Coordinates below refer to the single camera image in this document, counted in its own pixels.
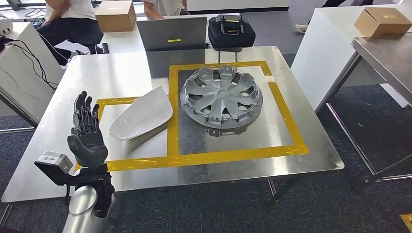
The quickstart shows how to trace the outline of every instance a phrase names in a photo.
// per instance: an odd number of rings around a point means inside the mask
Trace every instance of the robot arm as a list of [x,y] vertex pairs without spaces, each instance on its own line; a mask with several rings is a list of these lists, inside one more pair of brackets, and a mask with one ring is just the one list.
[[67,138],[69,148],[81,166],[80,172],[76,176],[69,175],[73,164],[66,155],[57,152],[46,151],[34,163],[56,185],[67,185],[68,189],[69,186],[75,186],[64,233],[102,232],[103,219],[108,216],[115,202],[115,189],[104,162],[108,151],[99,128],[99,105],[96,104],[91,110],[91,101],[86,91],[77,97],[74,127]]

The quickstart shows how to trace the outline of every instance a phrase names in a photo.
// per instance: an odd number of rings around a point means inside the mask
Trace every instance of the silver hubcap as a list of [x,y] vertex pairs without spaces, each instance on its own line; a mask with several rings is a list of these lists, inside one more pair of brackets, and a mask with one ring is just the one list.
[[183,84],[183,110],[207,127],[231,129],[252,123],[263,104],[254,78],[236,68],[202,68]]

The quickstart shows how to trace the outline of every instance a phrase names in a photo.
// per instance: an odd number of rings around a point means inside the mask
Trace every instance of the person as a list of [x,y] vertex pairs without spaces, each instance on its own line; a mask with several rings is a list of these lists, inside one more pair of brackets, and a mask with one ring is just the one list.
[[[346,0],[327,0],[325,4],[322,7],[338,7],[340,4],[342,4]],[[363,0],[361,5],[373,5],[374,0]],[[298,32],[300,33],[306,33],[306,30],[308,29],[310,20],[308,24],[296,24],[295,28]]]
[[190,15],[186,0],[143,0],[144,14],[149,19],[163,19],[163,16]]
[[83,53],[54,46],[68,40],[88,47],[95,54],[94,46],[103,38],[90,0],[46,0],[43,24],[36,30],[61,66]]

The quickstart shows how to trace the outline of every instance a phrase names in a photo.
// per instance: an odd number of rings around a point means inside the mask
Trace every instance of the white shirt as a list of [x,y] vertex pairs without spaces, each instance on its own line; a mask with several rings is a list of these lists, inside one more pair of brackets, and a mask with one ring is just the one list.
[[[45,18],[52,15],[53,8],[46,4]],[[95,10],[90,0],[70,0],[70,6],[61,18],[89,18],[96,20]]]
[[182,0],[143,0],[153,3],[154,9],[162,16],[178,16],[183,8]]

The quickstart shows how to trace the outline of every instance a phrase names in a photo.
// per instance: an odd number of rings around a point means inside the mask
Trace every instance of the gray laptop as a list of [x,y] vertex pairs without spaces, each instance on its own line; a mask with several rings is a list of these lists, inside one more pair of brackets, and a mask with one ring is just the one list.
[[137,21],[146,51],[204,49],[206,17]]

